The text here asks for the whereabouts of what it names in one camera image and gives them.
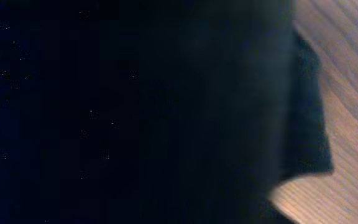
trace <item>wooden floor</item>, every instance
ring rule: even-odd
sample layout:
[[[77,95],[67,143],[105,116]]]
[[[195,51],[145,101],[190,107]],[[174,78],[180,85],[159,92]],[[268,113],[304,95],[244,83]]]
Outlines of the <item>wooden floor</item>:
[[[295,26],[322,62],[336,170],[287,183],[275,203],[299,223],[358,224],[358,0],[297,0]]]

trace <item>brown wooden surface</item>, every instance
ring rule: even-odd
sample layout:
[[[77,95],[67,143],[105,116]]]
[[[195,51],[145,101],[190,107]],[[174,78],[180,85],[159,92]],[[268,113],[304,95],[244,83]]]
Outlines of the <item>brown wooden surface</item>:
[[[358,224],[358,0],[297,0],[295,26],[322,62],[319,80],[336,170],[289,182],[274,201],[299,223]]]

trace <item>wood grain surface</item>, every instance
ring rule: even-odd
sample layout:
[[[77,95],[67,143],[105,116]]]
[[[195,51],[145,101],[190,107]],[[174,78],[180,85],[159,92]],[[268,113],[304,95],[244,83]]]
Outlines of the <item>wood grain surface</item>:
[[[294,23],[321,60],[336,169],[281,186],[274,202],[299,223],[358,224],[358,0],[297,0]]]

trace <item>dark cloth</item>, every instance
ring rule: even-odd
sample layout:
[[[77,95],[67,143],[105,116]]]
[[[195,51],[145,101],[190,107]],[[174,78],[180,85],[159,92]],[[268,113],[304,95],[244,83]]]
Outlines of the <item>dark cloth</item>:
[[[269,193],[332,170],[318,61],[290,1],[234,2],[7,4],[1,223],[286,220]]]

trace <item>black fabric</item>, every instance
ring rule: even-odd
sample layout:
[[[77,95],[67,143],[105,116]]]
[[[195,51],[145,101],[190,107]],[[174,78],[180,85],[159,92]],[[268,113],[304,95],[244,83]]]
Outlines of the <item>black fabric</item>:
[[[272,189],[332,169],[290,1],[14,3],[0,223],[276,223]]]

